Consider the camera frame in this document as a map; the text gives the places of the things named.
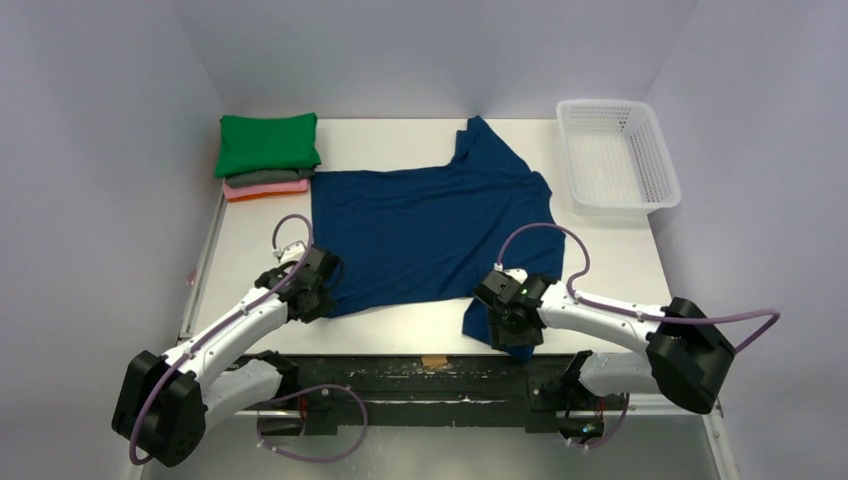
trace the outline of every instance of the table surface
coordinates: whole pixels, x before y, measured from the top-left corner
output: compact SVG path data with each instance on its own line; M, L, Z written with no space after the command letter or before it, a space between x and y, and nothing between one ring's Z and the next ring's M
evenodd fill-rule
M402 170L447 164L464 119L320 120L316 148L322 170ZM579 235L592 255L592 270L578 280L580 290L634 303L665 304L668 286L646 217L581 217L573 213L564 155L554 120L490 120L492 129L553 191L554 220ZM271 231L289 213L311 218L311 194L227 204L203 279L194 331L233 307L259 273L276 264ZM279 244L305 239L299 222L287 222ZM583 267L573 240L566 241L563 276ZM290 322L266 335L249 353L419 355L499 354L462 335L462 316L470 298L379 307L309 325ZM542 354L580 350L625 351L580 333L546 329Z

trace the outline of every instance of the gray wall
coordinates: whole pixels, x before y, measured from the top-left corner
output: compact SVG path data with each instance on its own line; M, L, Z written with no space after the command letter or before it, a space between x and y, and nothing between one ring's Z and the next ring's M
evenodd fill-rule
M229 113L552 118L644 98L695 0L174 0Z
M179 329L221 104L166 0L0 0L0 477L114 479Z
M846 32L840 0L701 0L647 97L683 190L652 218L673 293L784 313L722 396L744 478L848 467Z

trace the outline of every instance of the stack of folded clothes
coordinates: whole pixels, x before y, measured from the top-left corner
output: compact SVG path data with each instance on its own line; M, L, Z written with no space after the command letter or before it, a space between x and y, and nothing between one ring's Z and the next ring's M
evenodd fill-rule
M321 157L315 150L314 113L290 118L221 118L215 176L228 202L309 191Z

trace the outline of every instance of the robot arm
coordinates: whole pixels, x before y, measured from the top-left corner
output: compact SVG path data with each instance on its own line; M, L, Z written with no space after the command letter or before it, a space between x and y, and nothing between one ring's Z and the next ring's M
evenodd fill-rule
M221 420L291 390L296 375L289 373L296 367L279 355L267 353L240 368L233 370L232 366L257 340L289 320L308 323L335 307L325 282L339 258L315 246L291 281L276 295L267 295L305 250L301 242L284 249L280 266L263 273L229 312L191 339L159 356L148 351L137 355L127 368L112 429L130 439L154 384L185 354L189 354L188 360L156 396L138 437L138 446L166 466L188 457L205 431ZM247 306L262 297L267 298L248 311ZM244 315L226 323L238 311ZM199 349L191 350L207 336Z
M572 384L603 397L613 393L662 393L686 410L712 411L735 349L713 325L680 325L641 318L705 317L693 303L675 298L668 306L624 303L577 292L583 299L639 312L637 318L579 303L561 281L523 270L494 270L474 290L488 309L493 348L540 345L544 328L597 337L632 353L583 352L568 367Z

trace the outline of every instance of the navy blue t-shirt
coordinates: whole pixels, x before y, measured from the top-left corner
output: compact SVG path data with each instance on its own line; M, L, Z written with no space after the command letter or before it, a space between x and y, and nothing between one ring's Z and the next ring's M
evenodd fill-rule
M341 257L345 269L329 316L471 296L510 233L553 222L550 197L542 176L480 117L457 132L456 152L443 167L317 172L314 241ZM564 249L562 233L528 230L512 242L504 264L560 278ZM465 312L462 333L489 343L486 309L477 300ZM532 351L510 353L527 359Z

